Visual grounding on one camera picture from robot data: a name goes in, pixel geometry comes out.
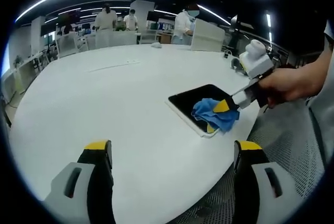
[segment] person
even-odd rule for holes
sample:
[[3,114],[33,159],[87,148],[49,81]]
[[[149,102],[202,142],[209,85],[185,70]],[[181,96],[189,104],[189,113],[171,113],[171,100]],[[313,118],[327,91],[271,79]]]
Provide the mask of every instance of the person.
[[334,20],[328,20],[325,47],[315,62],[298,69],[275,69],[271,75],[259,82],[262,89],[269,94],[275,94],[274,97],[268,97],[270,108],[286,101],[312,97],[307,105],[320,128],[322,147],[319,147],[320,152],[323,152],[324,162],[330,161],[334,150],[333,44]]
[[69,32],[73,31],[73,27],[70,23],[66,24],[65,28],[64,28],[64,35],[69,34]]
[[116,27],[117,15],[116,12],[110,10],[110,5],[105,4],[102,11],[95,19],[96,48],[107,48],[113,42],[113,30]]
[[115,11],[110,9],[109,4],[103,6],[102,11],[96,16],[95,28],[97,30],[111,29],[113,30],[116,26],[117,14]]
[[172,44],[190,45],[191,37],[194,31],[191,29],[191,19],[199,15],[197,5],[189,5],[186,9],[180,12],[175,18],[174,34]]
[[135,16],[135,13],[136,11],[134,9],[131,9],[129,15],[126,15],[124,17],[126,30],[128,31],[135,31],[136,29],[138,29],[138,20]]

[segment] floor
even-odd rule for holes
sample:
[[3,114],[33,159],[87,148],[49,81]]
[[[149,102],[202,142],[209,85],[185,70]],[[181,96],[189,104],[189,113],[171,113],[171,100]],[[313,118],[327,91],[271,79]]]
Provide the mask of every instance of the floor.
[[23,98],[23,96],[25,95],[25,93],[19,94],[18,92],[16,92],[11,100],[11,102],[6,106],[5,111],[8,115],[8,118],[11,122],[13,122],[15,113],[16,113],[16,109],[19,106],[19,103],[21,101],[21,99]]

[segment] human hand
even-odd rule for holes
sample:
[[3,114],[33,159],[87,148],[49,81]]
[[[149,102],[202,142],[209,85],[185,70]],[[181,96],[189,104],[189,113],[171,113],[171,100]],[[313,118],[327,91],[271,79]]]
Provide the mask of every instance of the human hand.
[[187,35],[190,35],[190,36],[192,36],[192,35],[193,35],[193,33],[194,33],[194,32],[193,32],[193,31],[191,31],[191,30],[188,30],[188,31],[186,31],[186,34],[187,34]]
[[307,80],[300,69],[278,68],[268,77],[259,81],[268,94],[268,106],[293,101],[307,96]]

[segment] blue cloth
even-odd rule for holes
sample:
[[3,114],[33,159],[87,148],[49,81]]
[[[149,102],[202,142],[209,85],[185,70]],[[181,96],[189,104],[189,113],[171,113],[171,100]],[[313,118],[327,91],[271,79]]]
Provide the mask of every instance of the blue cloth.
[[197,120],[204,120],[213,129],[220,128],[224,133],[232,129],[236,120],[239,119],[239,111],[229,110],[224,113],[214,113],[213,109],[219,103],[214,99],[202,99],[197,102],[192,111],[192,116]]

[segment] table surface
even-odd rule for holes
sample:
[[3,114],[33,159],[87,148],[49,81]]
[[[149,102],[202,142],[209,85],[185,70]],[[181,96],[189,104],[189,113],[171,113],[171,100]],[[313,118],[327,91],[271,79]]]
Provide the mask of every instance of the table surface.
[[163,223],[203,197],[233,162],[259,107],[241,112],[233,129],[201,138],[173,112],[169,96],[214,84],[233,93],[249,80],[223,53],[189,46],[117,46],[50,63],[23,97],[10,145],[24,180],[40,200],[51,180],[86,144],[112,141],[117,223]]

